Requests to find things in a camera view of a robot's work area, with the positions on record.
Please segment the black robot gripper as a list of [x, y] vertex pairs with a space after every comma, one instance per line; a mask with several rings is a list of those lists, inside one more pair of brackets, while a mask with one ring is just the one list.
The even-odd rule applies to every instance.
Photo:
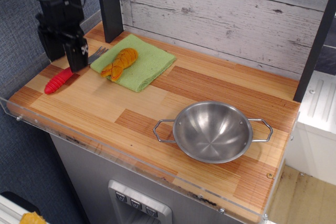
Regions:
[[83, 37], [80, 22], [84, 18], [81, 0], [39, 0], [42, 13], [38, 36], [50, 61], [66, 53], [71, 72], [88, 65], [88, 44]]

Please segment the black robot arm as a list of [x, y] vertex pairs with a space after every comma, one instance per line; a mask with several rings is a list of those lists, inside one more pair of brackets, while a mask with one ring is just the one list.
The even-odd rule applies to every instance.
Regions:
[[80, 27], [84, 20], [81, 0], [38, 0], [42, 12], [38, 36], [48, 59], [53, 62], [67, 56], [72, 72], [88, 65], [88, 44]]

